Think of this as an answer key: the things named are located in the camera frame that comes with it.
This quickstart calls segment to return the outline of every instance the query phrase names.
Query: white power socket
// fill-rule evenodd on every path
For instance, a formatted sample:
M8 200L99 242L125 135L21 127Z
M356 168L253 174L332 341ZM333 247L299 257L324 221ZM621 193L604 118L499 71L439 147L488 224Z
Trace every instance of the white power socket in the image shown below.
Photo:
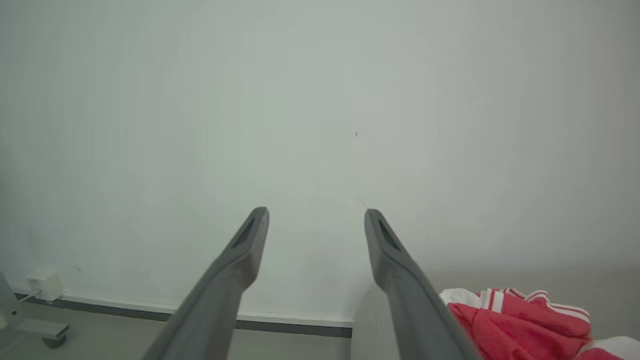
M66 292L60 275L51 268L39 268L27 275L27 283L32 293L38 293L36 298L53 301Z

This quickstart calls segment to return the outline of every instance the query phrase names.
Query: caster wheel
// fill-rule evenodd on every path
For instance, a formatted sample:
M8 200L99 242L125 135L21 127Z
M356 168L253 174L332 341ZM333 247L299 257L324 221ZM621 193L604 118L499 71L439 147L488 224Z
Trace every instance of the caster wheel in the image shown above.
M61 337L58 340L42 338L42 342L44 343L44 345L47 345L48 348L59 348L66 341L67 341L67 335L64 335L63 337Z

